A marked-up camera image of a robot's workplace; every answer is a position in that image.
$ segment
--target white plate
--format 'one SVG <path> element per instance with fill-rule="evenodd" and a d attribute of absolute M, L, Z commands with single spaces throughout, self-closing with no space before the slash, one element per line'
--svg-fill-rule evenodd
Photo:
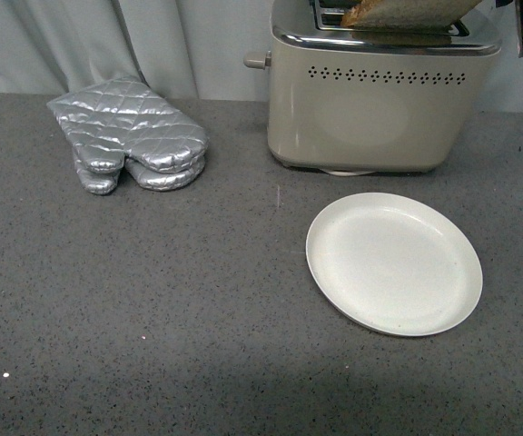
<path fill-rule="evenodd" d="M 481 295 L 468 238 L 442 214 L 398 195 L 359 193 L 330 204 L 308 231 L 306 256 L 332 304 L 377 332 L 444 332 Z"/>

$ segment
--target toaster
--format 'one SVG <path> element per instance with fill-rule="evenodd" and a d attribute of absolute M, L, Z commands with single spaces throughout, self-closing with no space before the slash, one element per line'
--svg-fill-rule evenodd
<path fill-rule="evenodd" d="M 286 166 L 338 175 L 426 172 L 448 156 L 498 57 L 477 10 L 449 28 L 348 29 L 348 0 L 275 0 L 268 145 Z"/>

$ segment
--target silver oven mitt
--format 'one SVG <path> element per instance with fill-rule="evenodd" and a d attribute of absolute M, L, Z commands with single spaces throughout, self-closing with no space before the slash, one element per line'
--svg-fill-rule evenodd
<path fill-rule="evenodd" d="M 47 106 L 91 173 L 116 173 L 126 157 L 157 173 L 179 173 L 207 149 L 202 127 L 136 77 L 90 86 Z"/>
<path fill-rule="evenodd" d="M 151 191 L 163 192 L 183 188 L 195 180 L 205 167 L 205 157 L 201 156 L 192 166 L 179 173 L 157 173 L 145 168 L 134 159 L 126 159 L 124 166 L 139 186 Z"/>
<path fill-rule="evenodd" d="M 115 173 L 96 174 L 88 171 L 82 161 L 74 153 L 74 166 L 80 179 L 80 183 L 89 193 L 96 195 L 107 195 L 111 193 L 118 184 L 120 170 Z M 183 188 L 197 178 L 205 167 L 205 157 L 201 156 L 194 165 L 179 173 L 163 174 L 143 167 L 134 159 L 126 159 L 124 166 L 133 179 L 144 189 L 151 191 L 171 191 Z"/>
<path fill-rule="evenodd" d="M 118 176 L 120 175 L 120 170 L 114 173 L 107 174 L 96 174 L 87 170 L 76 151 L 72 151 L 74 157 L 74 168 L 80 183 L 86 191 L 89 193 L 95 193 L 96 195 L 107 195 L 116 189 L 118 184 Z"/>

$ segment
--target toast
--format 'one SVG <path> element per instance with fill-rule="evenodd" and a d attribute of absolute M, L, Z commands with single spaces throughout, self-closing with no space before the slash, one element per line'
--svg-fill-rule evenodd
<path fill-rule="evenodd" d="M 343 27 L 425 29 L 449 27 L 481 0 L 362 0 L 342 17 Z"/>

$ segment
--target white curtain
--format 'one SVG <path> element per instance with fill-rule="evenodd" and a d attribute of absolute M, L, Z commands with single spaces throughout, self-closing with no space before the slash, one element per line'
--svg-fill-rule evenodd
<path fill-rule="evenodd" d="M 0 0 L 0 92 L 62 94 L 137 66 L 169 97 L 267 100 L 268 72 L 242 65 L 271 48 L 272 0 Z M 476 108 L 523 112 L 514 5 L 479 9 L 503 53 Z"/>

